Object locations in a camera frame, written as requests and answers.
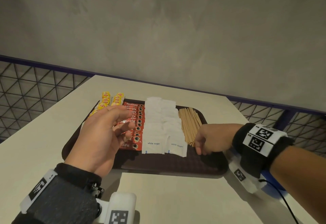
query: red nescafe packet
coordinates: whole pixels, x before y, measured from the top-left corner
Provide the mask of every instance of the red nescafe packet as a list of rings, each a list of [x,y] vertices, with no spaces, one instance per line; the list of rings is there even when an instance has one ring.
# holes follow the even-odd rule
[[[141,151],[142,131],[145,122],[145,108],[143,104],[124,102],[123,105],[132,112],[132,117],[120,123],[134,122],[136,127],[131,130],[131,138],[120,147],[120,149]]]

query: bundle of wooden stirrers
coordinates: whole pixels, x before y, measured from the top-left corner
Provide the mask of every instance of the bundle of wooden stirrers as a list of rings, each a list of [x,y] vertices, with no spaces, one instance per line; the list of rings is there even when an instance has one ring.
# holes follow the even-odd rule
[[[195,136],[202,125],[198,114],[193,108],[184,108],[179,110],[179,118],[181,119],[186,143],[194,146]]]

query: wire grid panel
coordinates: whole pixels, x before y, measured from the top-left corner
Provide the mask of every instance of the wire grid panel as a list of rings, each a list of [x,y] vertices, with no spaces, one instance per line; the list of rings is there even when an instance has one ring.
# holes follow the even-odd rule
[[[273,126],[284,111],[273,107],[231,102],[249,122],[256,124],[261,123],[267,126]]]
[[[0,140],[16,133],[88,79],[0,61]]]
[[[326,158],[326,118],[297,112],[284,130],[298,147]]]

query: person's left hand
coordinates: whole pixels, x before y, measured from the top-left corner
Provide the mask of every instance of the person's left hand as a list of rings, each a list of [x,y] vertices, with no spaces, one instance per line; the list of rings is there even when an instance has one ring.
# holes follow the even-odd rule
[[[119,147],[131,138],[129,130],[135,127],[135,123],[113,126],[131,116],[132,113],[125,106],[105,107],[90,116],[65,163],[100,177],[107,175]]]

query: blue object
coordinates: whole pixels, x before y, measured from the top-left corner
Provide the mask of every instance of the blue object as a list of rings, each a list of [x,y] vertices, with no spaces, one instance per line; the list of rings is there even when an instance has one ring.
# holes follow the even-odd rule
[[[273,185],[276,186],[276,188],[282,193],[283,197],[287,195],[287,191],[284,189],[282,185],[271,175],[271,173],[267,170],[262,171],[261,173],[267,181],[271,182]],[[262,189],[263,192],[265,192],[267,195],[275,198],[275,199],[281,199],[282,197],[277,192],[277,190],[274,189],[273,186],[267,183]]]

